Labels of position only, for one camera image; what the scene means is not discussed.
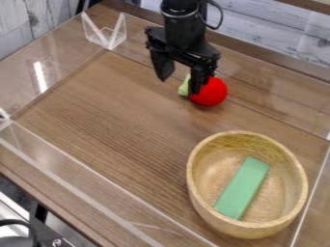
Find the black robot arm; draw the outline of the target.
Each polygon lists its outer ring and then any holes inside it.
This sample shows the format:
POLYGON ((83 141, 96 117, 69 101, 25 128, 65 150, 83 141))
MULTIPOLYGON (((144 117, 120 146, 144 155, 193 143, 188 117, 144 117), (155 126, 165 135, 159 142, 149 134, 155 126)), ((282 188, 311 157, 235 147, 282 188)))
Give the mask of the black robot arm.
POLYGON ((217 69, 220 52, 207 42, 205 29, 223 23, 223 10, 213 0, 163 0, 164 26, 147 26, 145 47, 159 79, 165 82, 177 62, 191 69, 188 93, 196 95, 217 69))

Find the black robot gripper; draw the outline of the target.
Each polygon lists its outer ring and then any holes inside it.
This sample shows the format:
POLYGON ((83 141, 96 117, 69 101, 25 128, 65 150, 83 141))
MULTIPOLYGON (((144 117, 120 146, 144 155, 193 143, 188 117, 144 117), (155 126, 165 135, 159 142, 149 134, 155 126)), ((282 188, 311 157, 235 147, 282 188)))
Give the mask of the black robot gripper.
POLYGON ((196 39, 189 46, 173 46, 165 40, 164 27, 147 26, 144 34, 157 78, 165 82, 175 71, 173 63, 183 64, 191 68, 188 91, 191 95, 196 95, 209 76, 215 75, 220 52, 204 38, 196 39))

